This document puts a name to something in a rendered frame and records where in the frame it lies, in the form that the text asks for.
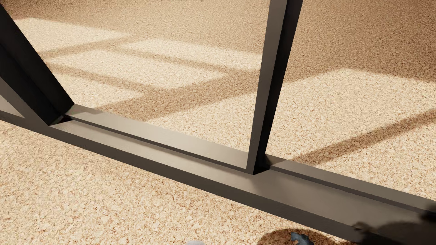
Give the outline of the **blue grey robot foot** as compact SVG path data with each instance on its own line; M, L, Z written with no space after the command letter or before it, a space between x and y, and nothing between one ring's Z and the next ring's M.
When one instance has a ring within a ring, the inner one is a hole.
M314 245L310 238L305 234L291 232L289 233L289 236L290 240L293 242L293 245Z

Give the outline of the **dark grey window frame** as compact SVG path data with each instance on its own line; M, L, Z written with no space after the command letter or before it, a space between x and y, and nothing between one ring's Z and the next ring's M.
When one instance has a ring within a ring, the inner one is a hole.
M62 142L199 188L331 235L364 245L436 245L436 201L265 154L273 107L279 98L303 0L271 0L263 64L254 113L252 143L245 152L223 145L194 153L151 139L158 127L143 125L147 137L103 125L113 114L73 104L28 39L0 3L0 74L9 103L24 106L22 118L1 119ZM240 167L241 160L247 160Z

